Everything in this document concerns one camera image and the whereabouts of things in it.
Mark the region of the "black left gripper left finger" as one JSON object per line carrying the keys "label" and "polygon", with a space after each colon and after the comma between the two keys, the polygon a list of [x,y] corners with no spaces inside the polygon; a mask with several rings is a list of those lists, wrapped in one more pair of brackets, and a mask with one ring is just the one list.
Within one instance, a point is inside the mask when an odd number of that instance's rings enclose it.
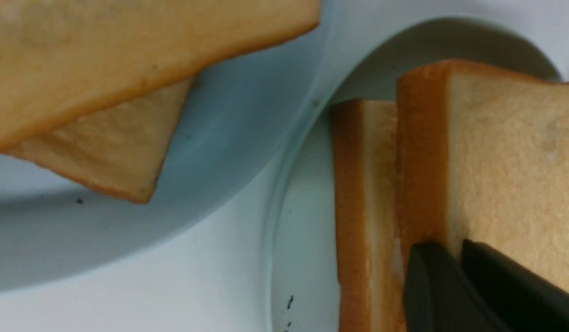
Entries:
{"label": "black left gripper left finger", "polygon": [[403,308],[409,332],[510,332],[439,244],[412,246]]}

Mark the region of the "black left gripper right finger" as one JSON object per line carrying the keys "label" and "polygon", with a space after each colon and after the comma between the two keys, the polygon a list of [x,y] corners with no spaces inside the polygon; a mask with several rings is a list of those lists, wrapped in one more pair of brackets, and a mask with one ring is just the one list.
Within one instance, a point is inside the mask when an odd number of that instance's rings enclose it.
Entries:
{"label": "black left gripper right finger", "polygon": [[463,241],[462,267],[513,332],[569,332],[569,293],[485,243]]}

